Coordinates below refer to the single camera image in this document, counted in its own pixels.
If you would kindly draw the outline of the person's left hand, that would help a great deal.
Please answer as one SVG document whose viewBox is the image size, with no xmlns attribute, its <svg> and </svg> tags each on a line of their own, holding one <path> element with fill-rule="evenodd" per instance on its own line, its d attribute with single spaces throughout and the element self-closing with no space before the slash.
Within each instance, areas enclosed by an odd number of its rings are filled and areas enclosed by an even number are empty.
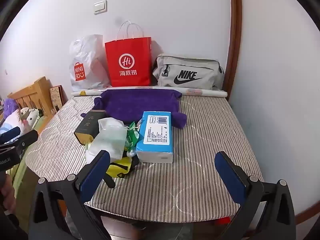
<svg viewBox="0 0 320 240">
<path fill-rule="evenodd" d="M 10 213 L 15 213 L 15 210 L 16 210 L 15 189 L 12 185 L 12 179 L 8 174 L 5 175 L 5 182 L 1 187 L 1 194 L 3 196 L 3 206 Z"/>
</svg>

